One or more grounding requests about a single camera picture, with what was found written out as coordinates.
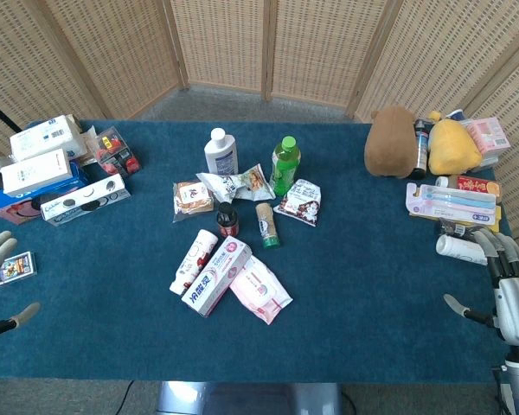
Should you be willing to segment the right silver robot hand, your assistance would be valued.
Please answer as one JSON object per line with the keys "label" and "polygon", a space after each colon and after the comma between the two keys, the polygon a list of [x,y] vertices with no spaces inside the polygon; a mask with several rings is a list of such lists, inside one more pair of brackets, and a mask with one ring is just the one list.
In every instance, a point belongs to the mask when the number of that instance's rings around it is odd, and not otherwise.
{"label": "right silver robot hand", "polygon": [[483,315],[445,294],[447,305],[463,318],[496,329],[510,346],[519,347],[519,245],[510,236],[481,228],[473,238],[487,260],[496,313]]}

